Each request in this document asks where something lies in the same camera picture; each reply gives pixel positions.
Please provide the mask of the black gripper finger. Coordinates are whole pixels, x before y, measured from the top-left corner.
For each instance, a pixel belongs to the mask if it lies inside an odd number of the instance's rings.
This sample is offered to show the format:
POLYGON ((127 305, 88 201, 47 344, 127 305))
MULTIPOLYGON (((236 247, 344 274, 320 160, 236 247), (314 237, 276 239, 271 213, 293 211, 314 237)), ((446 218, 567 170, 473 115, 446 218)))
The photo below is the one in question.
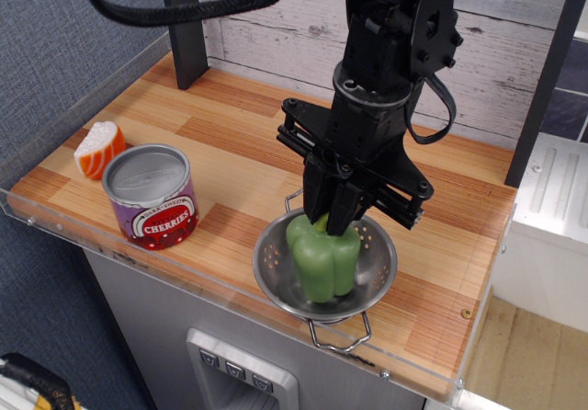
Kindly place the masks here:
POLYGON ((311 224, 328 212, 340 177, 332 152, 310 152, 304 161, 303 208, 311 224))
POLYGON ((370 207, 370 196, 350 182, 336 183, 329 209, 327 233, 341 236, 351 222, 362 218, 370 207))

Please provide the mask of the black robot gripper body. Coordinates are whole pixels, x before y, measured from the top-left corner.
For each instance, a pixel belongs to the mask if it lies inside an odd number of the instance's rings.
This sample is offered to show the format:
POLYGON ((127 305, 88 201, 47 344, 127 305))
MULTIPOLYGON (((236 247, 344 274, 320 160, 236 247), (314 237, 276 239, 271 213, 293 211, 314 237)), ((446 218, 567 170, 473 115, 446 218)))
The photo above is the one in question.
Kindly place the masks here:
POLYGON ((302 156, 303 163, 310 152, 332 152, 340 173, 338 183, 350 182, 363 189, 370 196, 369 208, 412 229, 421 220, 423 203, 434 194, 433 185, 403 145, 406 120, 422 87, 421 80, 400 80, 381 94, 363 87, 338 65, 332 105, 325 108, 285 99, 285 121, 277 138, 302 156))

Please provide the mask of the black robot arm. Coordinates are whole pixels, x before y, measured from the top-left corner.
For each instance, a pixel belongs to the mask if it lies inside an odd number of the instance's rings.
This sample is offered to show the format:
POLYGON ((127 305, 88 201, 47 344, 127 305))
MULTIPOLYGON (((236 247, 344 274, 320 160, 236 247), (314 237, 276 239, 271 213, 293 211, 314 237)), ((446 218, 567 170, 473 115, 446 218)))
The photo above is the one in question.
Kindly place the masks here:
POLYGON ((412 118, 424 87, 457 114, 438 72, 462 44, 454 0, 345 0, 348 36, 333 74, 329 108, 289 98, 278 139, 304 160, 303 209, 340 235, 370 208, 406 228, 417 224, 434 189, 404 148, 445 132, 415 134, 412 118))

